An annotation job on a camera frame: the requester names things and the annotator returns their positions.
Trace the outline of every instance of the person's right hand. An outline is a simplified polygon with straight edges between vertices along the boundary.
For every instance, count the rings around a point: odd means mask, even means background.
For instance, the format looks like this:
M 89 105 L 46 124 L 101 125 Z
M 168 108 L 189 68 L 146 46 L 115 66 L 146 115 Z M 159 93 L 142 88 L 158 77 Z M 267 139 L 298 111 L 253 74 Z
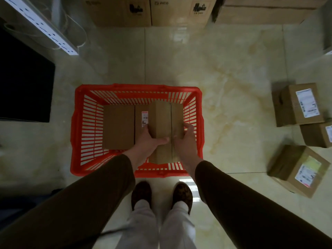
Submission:
M 203 161 L 203 159 L 197 155 L 194 126 L 189 123 L 184 123 L 184 126 L 188 128 L 188 131 L 183 139 L 179 139 L 176 136 L 174 137 L 175 151 L 179 155 L 184 169 L 193 178 L 193 180 L 195 180 L 196 167 L 198 163 Z

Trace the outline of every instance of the light gray pants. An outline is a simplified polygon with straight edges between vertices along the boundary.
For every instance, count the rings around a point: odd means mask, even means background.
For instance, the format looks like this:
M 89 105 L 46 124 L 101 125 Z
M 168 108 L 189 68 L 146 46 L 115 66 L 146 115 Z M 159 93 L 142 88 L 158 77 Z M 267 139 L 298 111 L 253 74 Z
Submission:
M 116 249 L 196 249 L 195 226 L 190 222 L 188 205 L 177 202 L 168 213 L 160 233 L 156 216 L 146 200 L 136 203 L 130 214 L 129 226 L 133 229 L 125 231 Z

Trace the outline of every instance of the red plastic basket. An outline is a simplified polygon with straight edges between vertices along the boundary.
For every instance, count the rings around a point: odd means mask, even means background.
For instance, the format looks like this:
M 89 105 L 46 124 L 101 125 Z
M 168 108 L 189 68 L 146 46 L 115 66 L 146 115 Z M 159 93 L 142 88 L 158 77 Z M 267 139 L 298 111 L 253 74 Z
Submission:
M 195 127 L 198 155 L 203 158 L 204 121 L 202 93 L 199 88 L 164 85 L 81 85 L 75 90 L 75 111 L 71 120 L 71 173 L 85 176 L 124 151 L 102 149 L 104 105 L 149 104 L 154 100 L 184 105 L 184 121 Z M 156 165 L 147 160 L 135 171 L 135 176 L 188 176 L 188 173 L 180 162 Z

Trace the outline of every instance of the brown box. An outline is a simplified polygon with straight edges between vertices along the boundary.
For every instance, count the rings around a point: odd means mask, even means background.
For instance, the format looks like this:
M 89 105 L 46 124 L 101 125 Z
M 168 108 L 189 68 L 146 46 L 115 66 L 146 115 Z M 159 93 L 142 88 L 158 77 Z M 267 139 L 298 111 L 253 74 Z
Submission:
M 224 0 L 226 6 L 320 8 L 327 0 Z
M 184 116 L 183 104 L 172 103 L 172 162 L 180 162 L 180 157 L 175 152 L 174 136 L 183 139 L 184 137 Z
M 301 125 L 305 145 L 329 148 L 332 146 L 332 122 Z
M 150 0 L 82 0 L 98 27 L 151 26 Z
M 289 191 L 311 198 L 329 166 L 306 146 L 285 145 L 268 175 Z
M 142 133 L 142 127 L 149 123 L 148 119 L 149 105 L 135 105 L 135 143 Z
M 169 137 L 170 142 L 160 145 L 149 157 L 156 164 L 179 162 L 174 150 L 173 136 L 183 138 L 183 104 L 156 100 L 149 104 L 149 132 L 152 138 Z
M 134 146 L 134 105 L 104 106 L 103 149 L 130 149 Z
M 312 12 L 312 9 L 222 6 L 213 17 L 216 24 L 282 25 L 300 24 Z
M 204 27 L 216 0 L 151 0 L 152 26 Z
M 315 83 L 289 85 L 272 97 L 277 127 L 324 122 Z

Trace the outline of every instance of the foot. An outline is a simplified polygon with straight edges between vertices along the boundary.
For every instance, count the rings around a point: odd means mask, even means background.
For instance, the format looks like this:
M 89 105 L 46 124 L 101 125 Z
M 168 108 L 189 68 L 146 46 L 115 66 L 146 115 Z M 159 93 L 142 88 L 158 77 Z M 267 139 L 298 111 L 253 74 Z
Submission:
M 193 206 L 193 193 L 189 186 L 185 183 L 178 183 L 173 192 L 172 209 L 175 203 L 184 201 L 188 205 L 188 214 L 190 214 L 191 207 Z
M 151 208 L 152 202 L 152 190 L 150 184 L 147 181 L 139 182 L 136 184 L 132 194 L 131 194 L 131 208 L 134 210 L 135 204 L 141 200 L 146 200 Z

